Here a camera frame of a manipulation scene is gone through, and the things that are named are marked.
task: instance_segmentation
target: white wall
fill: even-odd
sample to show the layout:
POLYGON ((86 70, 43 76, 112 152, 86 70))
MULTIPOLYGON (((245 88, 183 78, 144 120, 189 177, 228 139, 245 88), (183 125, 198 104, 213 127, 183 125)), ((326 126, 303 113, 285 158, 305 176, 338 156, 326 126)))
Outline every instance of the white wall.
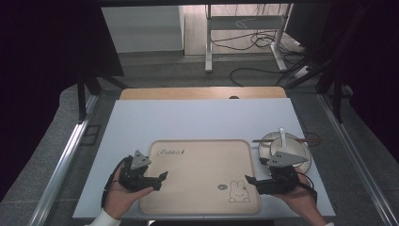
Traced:
POLYGON ((171 7, 102 8, 118 53, 184 48, 183 9, 171 7))

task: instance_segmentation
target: printed bunny logo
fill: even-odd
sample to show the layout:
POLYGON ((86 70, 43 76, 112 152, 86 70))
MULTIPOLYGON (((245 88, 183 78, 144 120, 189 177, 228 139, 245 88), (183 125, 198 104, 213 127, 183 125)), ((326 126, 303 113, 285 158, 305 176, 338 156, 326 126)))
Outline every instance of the printed bunny logo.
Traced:
POLYGON ((249 193, 243 181, 232 181, 230 189, 229 202, 250 202, 249 193))

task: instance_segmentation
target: white tabletop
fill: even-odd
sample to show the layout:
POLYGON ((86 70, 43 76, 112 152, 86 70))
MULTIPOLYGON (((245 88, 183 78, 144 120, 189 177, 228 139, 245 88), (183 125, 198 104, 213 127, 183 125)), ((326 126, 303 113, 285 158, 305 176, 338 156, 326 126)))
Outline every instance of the white tabletop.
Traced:
MULTIPOLYGON (((257 179, 269 179, 265 167, 259 163, 258 144, 251 141, 276 132, 281 127, 287 133, 303 137, 288 98, 117 101, 73 217, 96 218, 101 211, 104 185, 114 167, 135 150, 147 153, 155 140, 246 140, 251 144, 257 179)), ((313 180, 318 192, 318 208, 321 214, 335 216, 314 161, 307 175, 313 180)), ((261 196, 261 208, 255 214, 149 215, 143 213, 136 202, 124 215, 125 218, 142 219, 255 219, 296 216, 284 202, 268 195, 261 196)))

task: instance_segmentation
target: aluminum rail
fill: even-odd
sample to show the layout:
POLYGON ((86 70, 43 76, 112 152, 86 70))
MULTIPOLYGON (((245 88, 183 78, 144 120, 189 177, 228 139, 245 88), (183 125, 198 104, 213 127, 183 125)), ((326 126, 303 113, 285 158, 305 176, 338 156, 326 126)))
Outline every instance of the aluminum rail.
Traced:
POLYGON ((363 182, 363 185, 365 186, 367 192, 369 193, 375 205, 375 208, 378 211, 378 214, 381 216, 385 225, 387 226, 399 225, 398 220, 396 219, 395 215, 391 210, 389 202, 385 198, 381 188, 376 183, 370 171, 367 169, 365 163, 363 162, 363 159, 361 158, 358 152, 358 149, 356 148, 355 144, 353 143, 350 136, 346 132, 343 124, 338 122, 338 120, 335 118, 334 114, 330 110, 331 104, 327 98, 327 95, 319 94, 318 97, 328 115, 329 120, 331 121, 331 124, 333 125, 335 131, 340 137, 341 143, 345 147, 349 159, 354 165, 360 180, 363 182))
POLYGON ((77 150, 79 141, 88 126, 88 121, 90 119, 92 109, 97 102, 97 99, 97 96, 90 96, 90 98, 88 99, 87 116, 81 124, 76 124, 75 128, 73 129, 70 140, 68 141, 64 152, 59 158, 56 169, 54 170, 53 175, 50 178, 49 183, 47 184, 47 187, 44 189, 43 195, 41 196, 40 201, 36 206, 36 209, 28 225, 40 226, 43 225, 45 220, 47 219, 47 216, 50 213, 58 191, 62 186, 65 175, 68 172, 68 168, 73 160, 73 156, 77 150))

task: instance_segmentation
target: black strap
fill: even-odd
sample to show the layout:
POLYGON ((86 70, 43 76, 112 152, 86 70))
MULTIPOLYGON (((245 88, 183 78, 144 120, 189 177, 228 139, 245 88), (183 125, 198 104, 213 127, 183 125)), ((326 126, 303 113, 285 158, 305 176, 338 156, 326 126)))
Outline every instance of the black strap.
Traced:
POLYGON ((105 187, 104 187, 104 191, 103 191, 103 197, 101 199, 101 207, 104 208, 105 206, 105 199, 106 196, 108 195, 108 191, 109 191, 109 187, 111 187, 112 183, 114 182, 114 176, 115 173, 117 173, 118 169, 120 168, 120 166, 126 162, 128 157, 123 158, 118 165, 115 167, 114 171, 112 172, 112 174, 109 176, 108 182, 106 183, 105 187))

